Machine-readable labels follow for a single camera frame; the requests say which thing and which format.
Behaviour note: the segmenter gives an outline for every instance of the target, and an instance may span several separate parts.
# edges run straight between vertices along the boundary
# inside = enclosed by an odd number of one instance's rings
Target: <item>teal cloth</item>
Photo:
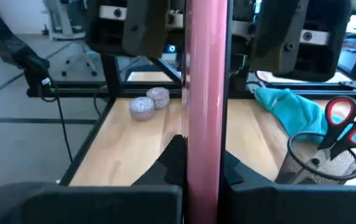
[[[289,89],[259,88],[255,91],[255,99],[266,111],[277,117],[289,136],[303,131],[319,134],[327,132],[325,111],[317,103],[301,97]],[[339,123],[343,118],[333,116],[333,120]],[[352,124],[349,124],[342,135],[351,127]],[[314,138],[311,141],[320,142],[321,140],[322,138]]]

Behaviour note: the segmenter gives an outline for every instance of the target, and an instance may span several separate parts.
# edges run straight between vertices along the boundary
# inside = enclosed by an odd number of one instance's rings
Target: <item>desk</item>
[[[133,75],[137,78],[131,80],[135,81],[147,76]],[[146,122],[131,119],[131,100],[115,101],[70,185],[131,185],[150,168],[173,135],[181,133],[180,100],[172,100],[168,108]],[[327,103],[316,102],[322,107]],[[341,116],[348,111],[344,106],[334,109],[334,114]],[[274,180],[287,152],[287,140],[279,121],[255,100],[228,101],[226,149],[247,166]],[[356,179],[348,184],[356,185]]]

